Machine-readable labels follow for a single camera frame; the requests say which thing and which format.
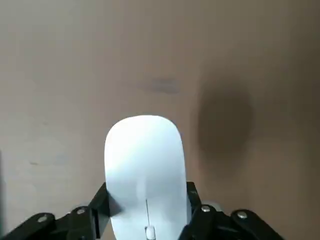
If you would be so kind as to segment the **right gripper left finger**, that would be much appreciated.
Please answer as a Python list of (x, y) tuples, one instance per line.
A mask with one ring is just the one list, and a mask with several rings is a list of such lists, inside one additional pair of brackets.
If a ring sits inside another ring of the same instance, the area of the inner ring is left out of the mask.
[(121, 210), (112, 211), (113, 201), (104, 182), (88, 205), (80, 205), (57, 218), (50, 212), (39, 212), (9, 233), (2, 240), (99, 240)]

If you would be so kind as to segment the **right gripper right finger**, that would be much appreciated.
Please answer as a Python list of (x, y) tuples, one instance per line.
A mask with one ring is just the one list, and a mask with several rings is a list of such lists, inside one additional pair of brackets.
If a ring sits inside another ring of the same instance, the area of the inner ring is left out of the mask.
[(213, 205), (202, 203), (194, 182), (187, 181), (186, 190), (191, 206), (191, 219), (181, 231), (181, 240), (283, 239), (255, 212), (237, 209), (226, 215)]

